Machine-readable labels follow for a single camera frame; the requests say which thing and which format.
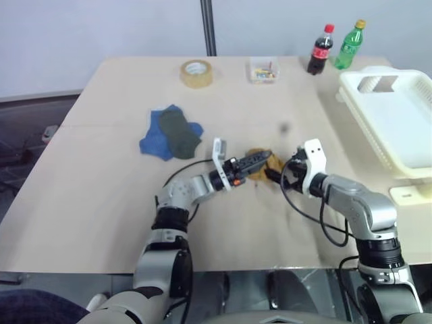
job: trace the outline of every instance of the metal pole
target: metal pole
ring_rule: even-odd
[[[211,0],[200,0],[202,26],[204,28],[205,46],[207,48],[207,56],[217,56],[215,27],[213,25],[213,9]]]

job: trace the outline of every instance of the white dish rack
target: white dish rack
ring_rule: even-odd
[[[366,67],[342,73],[339,93],[395,178],[432,178],[432,80],[426,74]],[[390,194],[400,205],[432,201],[432,190],[427,188],[393,189]]]

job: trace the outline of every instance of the cloth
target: cloth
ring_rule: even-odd
[[[75,324],[88,311],[40,290],[0,292],[0,324]]]
[[[251,155],[253,153],[262,152],[262,151],[266,151],[266,150],[263,148],[252,148],[246,153],[246,155]],[[277,155],[273,153],[265,162],[264,167],[260,168],[258,172],[249,175],[248,178],[254,181],[271,182],[271,180],[269,180],[265,175],[265,170],[273,169],[275,171],[282,172],[283,167],[284,167],[284,163]]]
[[[146,136],[140,141],[140,152],[142,154],[150,154],[168,161],[173,158],[173,154],[168,147],[168,138],[159,127],[159,116],[164,111],[182,111],[175,105],[170,105],[165,110],[151,111],[151,124]],[[198,136],[203,135],[203,128],[198,123],[188,123],[190,129]]]
[[[168,138],[169,151],[178,159],[195,157],[195,148],[201,143],[181,110],[167,110],[159,116],[159,127]]]

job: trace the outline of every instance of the blue cloth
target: blue cloth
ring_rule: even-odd
[[[87,314],[85,308],[48,292],[0,292],[1,324],[75,324]]]
[[[166,110],[181,110],[175,105],[170,105],[165,110],[152,110],[150,129],[146,136],[140,140],[140,151],[142,154],[150,154],[160,157],[164,161],[173,158],[172,153],[168,148],[168,139],[159,127],[159,116]],[[198,136],[203,135],[203,128],[198,123],[189,123],[190,129]]]

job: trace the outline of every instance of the coca-cola bottle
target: coca-cola bottle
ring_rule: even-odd
[[[329,57],[330,48],[333,46],[331,33],[335,26],[332,24],[325,25],[324,33],[315,41],[312,55],[308,64],[308,73],[320,74],[324,70],[325,61]]]

